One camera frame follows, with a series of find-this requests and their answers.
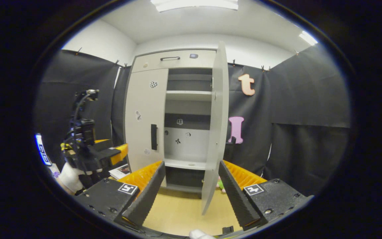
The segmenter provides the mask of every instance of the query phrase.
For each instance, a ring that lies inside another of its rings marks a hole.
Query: floor
[[[234,226],[234,231],[242,230],[227,195],[219,188],[204,216],[201,204],[198,194],[161,188],[143,226],[180,236],[188,236],[194,229],[212,236],[222,234],[222,227]]]

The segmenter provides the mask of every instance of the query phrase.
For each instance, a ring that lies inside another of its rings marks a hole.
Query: ceiling
[[[238,0],[238,11],[192,7],[158,12],[150,0],[135,0],[102,18],[137,44],[184,34],[225,34],[251,38],[294,52],[310,45],[302,29],[255,0]]]

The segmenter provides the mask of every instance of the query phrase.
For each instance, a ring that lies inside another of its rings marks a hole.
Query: black curtain
[[[228,64],[229,114],[228,117],[243,117],[241,137],[243,142],[233,145],[230,162],[261,175],[268,158],[271,142],[271,92],[270,82],[264,72],[255,67]],[[249,74],[254,79],[252,96],[245,95],[238,77]],[[228,122],[227,140],[231,137],[231,122]]]
[[[319,44],[265,74],[271,85],[272,149],[263,177],[317,194],[341,160],[350,127],[346,78]]]
[[[70,50],[60,50],[42,76],[35,105],[35,128],[50,160],[64,165],[60,144],[69,130],[75,92],[99,89],[98,101],[87,101],[82,117],[95,121],[96,139],[112,139],[112,98],[119,66]]]
[[[280,178],[303,195],[315,195],[338,166],[348,128],[273,124],[272,149],[263,177]]]
[[[113,144],[115,146],[125,143],[123,139],[123,111],[125,107],[126,87],[131,67],[122,67],[117,78],[117,83],[113,92],[113,104],[111,122],[113,128]]]

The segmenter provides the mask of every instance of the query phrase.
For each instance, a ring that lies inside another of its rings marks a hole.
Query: ceiling light
[[[186,7],[219,7],[238,10],[238,0],[151,0],[159,12]]]
[[[309,35],[305,31],[302,31],[301,34],[299,35],[299,37],[303,38],[303,40],[305,40],[310,45],[315,45],[318,43],[317,40],[315,40],[311,35]]]

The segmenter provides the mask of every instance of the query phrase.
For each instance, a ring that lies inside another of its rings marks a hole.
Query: white cabinet
[[[229,80],[223,42],[217,50],[173,50],[137,56],[125,106],[128,160],[136,171],[164,160],[162,186],[213,197],[223,157]]]

